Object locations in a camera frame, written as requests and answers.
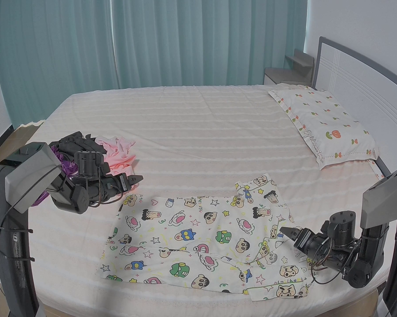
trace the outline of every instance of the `teal curtain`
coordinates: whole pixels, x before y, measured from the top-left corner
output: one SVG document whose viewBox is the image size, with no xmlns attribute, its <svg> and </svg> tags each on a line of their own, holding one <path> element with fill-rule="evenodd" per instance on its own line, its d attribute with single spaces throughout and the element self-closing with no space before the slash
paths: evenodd
<svg viewBox="0 0 397 317">
<path fill-rule="evenodd" d="M 0 83 L 14 125 L 69 95 L 253 85 L 303 49 L 307 0 L 0 0 Z"/>
</svg>

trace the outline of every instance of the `white pillow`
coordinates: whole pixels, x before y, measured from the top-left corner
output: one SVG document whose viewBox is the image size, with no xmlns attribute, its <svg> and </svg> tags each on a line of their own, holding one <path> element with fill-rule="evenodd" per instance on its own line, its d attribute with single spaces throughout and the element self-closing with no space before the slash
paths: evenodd
<svg viewBox="0 0 397 317">
<path fill-rule="evenodd" d="M 269 91 L 316 156 L 320 170 L 344 161 L 377 159 L 379 148 L 363 126 L 325 90 Z"/>
</svg>

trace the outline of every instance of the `gray nightstand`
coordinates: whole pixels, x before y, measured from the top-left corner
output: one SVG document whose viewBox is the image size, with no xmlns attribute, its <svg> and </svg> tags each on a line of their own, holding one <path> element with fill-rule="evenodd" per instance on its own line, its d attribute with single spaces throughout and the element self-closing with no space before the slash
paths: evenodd
<svg viewBox="0 0 397 317">
<path fill-rule="evenodd" d="M 301 50 L 294 50 L 294 55 L 285 56 L 292 61 L 292 69 L 266 68 L 264 84 L 289 83 L 291 85 L 311 85 L 314 58 Z"/>
</svg>

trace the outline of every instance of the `wooden floor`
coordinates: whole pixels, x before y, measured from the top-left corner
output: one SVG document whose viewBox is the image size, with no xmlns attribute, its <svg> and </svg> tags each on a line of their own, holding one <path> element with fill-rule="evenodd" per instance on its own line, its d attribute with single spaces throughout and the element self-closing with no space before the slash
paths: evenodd
<svg viewBox="0 0 397 317">
<path fill-rule="evenodd" d="M 27 143 L 38 127 L 20 127 L 13 132 L 5 143 L 0 147 L 0 161 L 16 149 Z M 325 312 L 317 317 L 369 317 L 375 309 L 377 302 L 377 290 L 370 293 L 363 299 L 352 302 L 337 309 Z M 73 317 L 61 311 L 45 306 L 47 317 Z M 9 313 L 5 296 L 0 290 L 0 317 L 7 317 Z"/>
</svg>

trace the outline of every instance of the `mattress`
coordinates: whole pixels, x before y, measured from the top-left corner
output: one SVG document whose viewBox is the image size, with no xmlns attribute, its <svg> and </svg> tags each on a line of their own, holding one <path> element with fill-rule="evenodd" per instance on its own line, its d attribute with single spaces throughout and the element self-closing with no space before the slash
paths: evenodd
<svg viewBox="0 0 397 317">
<path fill-rule="evenodd" d="M 315 156 L 273 98 L 269 86 L 155 87 L 95 91 L 66 99 L 31 141 L 83 134 L 135 140 L 135 192 L 150 196 L 230 196 L 237 181 L 269 173 L 297 225 L 319 231 L 339 210 L 360 219 L 362 193 L 377 181 L 366 161 L 319 171 Z M 57 209 L 50 198 L 29 210 L 33 277 L 44 304 L 76 317 L 315 316 L 358 299 L 386 280 L 385 262 L 369 285 L 353 289 L 338 277 L 313 284 L 302 299 L 252 302 L 247 295 L 115 282 L 95 275 L 120 203 L 83 215 Z M 325 270 L 320 280 L 335 273 Z"/>
</svg>

